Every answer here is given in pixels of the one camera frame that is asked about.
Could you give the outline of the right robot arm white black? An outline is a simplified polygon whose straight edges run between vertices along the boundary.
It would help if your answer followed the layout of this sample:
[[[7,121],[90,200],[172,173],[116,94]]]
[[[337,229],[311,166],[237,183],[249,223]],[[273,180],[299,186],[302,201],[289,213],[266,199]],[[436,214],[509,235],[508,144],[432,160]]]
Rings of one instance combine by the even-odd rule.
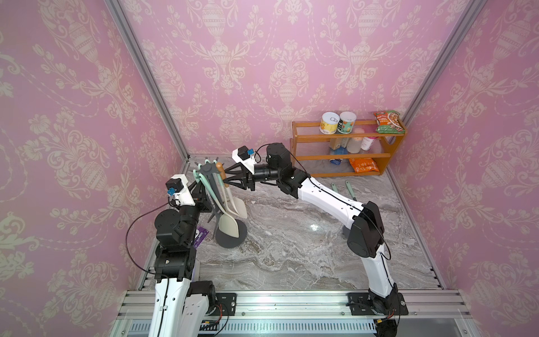
[[[255,190],[257,183],[274,184],[284,194],[320,208],[342,223],[349,250],[362,260],[369,281],[369,305],[387,318],[404,315],[404,303],[387,261],[390,249],[384,238],[384,225],[377,204],[362,204],[321,184],[303,166],[296,167],[294,155],[281,143],[266,144],[266,160],[246,146],[233,151],[234,165],[218,173],[224,184]]]

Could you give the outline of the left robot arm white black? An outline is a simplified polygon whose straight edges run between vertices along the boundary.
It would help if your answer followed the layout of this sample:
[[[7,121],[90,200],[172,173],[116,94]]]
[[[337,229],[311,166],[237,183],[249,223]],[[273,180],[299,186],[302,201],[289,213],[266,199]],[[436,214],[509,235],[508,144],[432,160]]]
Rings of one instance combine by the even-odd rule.
[[[204,318],[218,309],[213,282],[193,280],[199,217],[211,205],[198,183],[188,185],[171,178],[166,188],[169,207],[154,221],[158,247],[149,335],[198,336]]]

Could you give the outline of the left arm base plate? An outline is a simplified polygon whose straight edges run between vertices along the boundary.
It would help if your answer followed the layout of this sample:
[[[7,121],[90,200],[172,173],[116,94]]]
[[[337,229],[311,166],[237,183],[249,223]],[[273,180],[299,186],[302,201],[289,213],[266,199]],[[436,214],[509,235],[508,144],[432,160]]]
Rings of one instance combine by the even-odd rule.
[[[237,307],[237,293],[217,293],[209,299],[209,309],[206,311],[206,316],[220,317],[221,313],[224,316],[235,316]]]

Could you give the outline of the cream spatula wooden handle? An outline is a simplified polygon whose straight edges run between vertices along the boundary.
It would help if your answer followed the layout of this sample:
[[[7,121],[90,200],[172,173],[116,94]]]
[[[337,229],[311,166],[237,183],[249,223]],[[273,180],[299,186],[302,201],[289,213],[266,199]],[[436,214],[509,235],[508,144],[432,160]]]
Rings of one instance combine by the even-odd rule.
[[[234,197],[232,195],[232,191],[228,184],[225,184],[224,179],[226,178],[225,170],[223,168],[223,165],[220,162],[216,163],[216,168],[220,175],[220,185],[222,188],[222,191],[226,194],[225,197],[225,207],[226,209],[232,213],[234,216],[237,216],[239,218],[247,219],[248,213],[246,210],[246,205],[243,200],[240,198]]]

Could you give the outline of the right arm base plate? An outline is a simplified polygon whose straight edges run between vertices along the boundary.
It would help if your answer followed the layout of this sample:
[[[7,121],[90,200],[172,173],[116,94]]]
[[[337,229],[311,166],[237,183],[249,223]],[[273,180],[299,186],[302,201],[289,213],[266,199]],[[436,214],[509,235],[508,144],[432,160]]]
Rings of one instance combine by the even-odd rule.
[[[347,294],[347,304],[352,316],[390,315],[405,316],[409,314],[404,297],[399,292],[392,292],[383,298],[372,292],[352,292]]]

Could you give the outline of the grey utensil rack stand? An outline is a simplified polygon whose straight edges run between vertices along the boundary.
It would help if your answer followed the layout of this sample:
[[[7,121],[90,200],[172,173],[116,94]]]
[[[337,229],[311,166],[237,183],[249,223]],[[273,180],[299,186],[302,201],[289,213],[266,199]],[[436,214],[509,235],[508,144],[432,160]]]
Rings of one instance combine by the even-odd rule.
[[[220,247],[233,249],[244,243],[247,227],[242,219],[247,218],[245,203],[232,195],[225,183],[225,170],[217,160],[205,160],[193,171],[195,180],[206,188],[213,206],[212,214],[217,225],[214,238]]]

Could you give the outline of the cream spatula mint handle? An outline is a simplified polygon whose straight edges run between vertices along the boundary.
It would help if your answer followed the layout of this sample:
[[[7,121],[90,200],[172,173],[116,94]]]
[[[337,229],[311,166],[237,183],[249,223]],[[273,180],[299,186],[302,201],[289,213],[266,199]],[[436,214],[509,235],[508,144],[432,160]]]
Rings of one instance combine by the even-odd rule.
[[[206,191],[209,193],[211,199],[215,202],[221,212],[221,216],[218,220],[218,229],[225,235],[239,238],[239,227],[237,221],[223,208],[215,192],[213,191],[209,180],[203,174],[201,174],[200,171],[196,169],[193,170],[193,174],[197,181],[200,181],[204,184],[204,186],[206,187]]]

